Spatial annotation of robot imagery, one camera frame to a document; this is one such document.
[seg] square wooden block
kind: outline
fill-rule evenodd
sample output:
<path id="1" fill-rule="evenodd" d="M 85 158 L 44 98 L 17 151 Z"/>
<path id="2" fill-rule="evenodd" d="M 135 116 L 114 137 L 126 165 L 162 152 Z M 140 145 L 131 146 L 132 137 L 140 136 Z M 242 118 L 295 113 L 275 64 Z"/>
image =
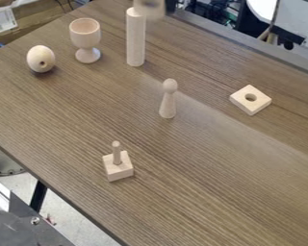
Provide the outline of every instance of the square wooden block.
<path id="1" fill-rule="evenodd" d="M 107 179 L 109 182 L 117 181 L 134 175 L 134 166 L 132 165 L 128 152 L 121 151 L 121 164 L 113 163 L 113 154 L 103 157 Z"/>
<path id="2" fill-rule="evenodd" d="M 229 100 L 249 115 L 263 110 L 271 98 L 252 85 L 248 85 L 229 96 Z"/>

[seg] wooden block with hole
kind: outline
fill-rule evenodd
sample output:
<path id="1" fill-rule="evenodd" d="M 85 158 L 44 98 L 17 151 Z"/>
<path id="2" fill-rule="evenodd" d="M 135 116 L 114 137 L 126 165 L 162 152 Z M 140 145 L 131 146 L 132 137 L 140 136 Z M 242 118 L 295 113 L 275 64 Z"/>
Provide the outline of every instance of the wooden block with hole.
<path id="1" fill-rule="evenodd" d="M 271 103 L 270 97 L 252 85 L 233 93 L 229 100 L 248 115 L 256 114 Z"/>

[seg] wooden cylinder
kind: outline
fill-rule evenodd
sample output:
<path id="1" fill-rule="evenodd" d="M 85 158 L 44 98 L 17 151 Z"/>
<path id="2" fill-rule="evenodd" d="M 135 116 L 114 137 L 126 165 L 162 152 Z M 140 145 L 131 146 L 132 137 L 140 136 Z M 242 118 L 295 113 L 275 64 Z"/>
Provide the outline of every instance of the wooden cylinder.
<path id="1" fill-rule="evenodd" d="M 141 66 L 145 60 L 146 18 L 138 14 L 134 8 L 126 11 L 126 46 L 127 63 Z"/>

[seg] cable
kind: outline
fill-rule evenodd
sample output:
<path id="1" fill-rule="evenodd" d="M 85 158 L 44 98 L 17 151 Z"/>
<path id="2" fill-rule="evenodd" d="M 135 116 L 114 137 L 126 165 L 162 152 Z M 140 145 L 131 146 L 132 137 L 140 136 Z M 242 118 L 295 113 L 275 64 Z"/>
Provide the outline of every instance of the cable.
<path id="1" fill-rule="evenodd" d="M 70 0 L 67 0 L 67 2 L 68 2 L 68 5 L 69 5 L 70 9 L 74 11 L 74 8 L 73 8 L 73 6 L 70 3 Z"/>
<path id="2" fill-rule="evenodd" d="M 64 13 L 66 13 L 66 10 L 64 9 L 63 4 L 59 0 L 55 0 L 61 7 Z"/>

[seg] table leg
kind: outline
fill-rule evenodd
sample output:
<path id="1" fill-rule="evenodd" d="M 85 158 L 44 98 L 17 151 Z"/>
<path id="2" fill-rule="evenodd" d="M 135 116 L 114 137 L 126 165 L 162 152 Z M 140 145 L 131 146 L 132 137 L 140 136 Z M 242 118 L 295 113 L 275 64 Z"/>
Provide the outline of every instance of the table leg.
<path id="1" fill-rule="evenodd" d="M 30 207 L 37 213 L 39 213 L 40 208 L 43 205 L 47 189 L 48 188 L 43 183 L 41 183 L 40 181 L 37 182 L 30 204 Z"/>

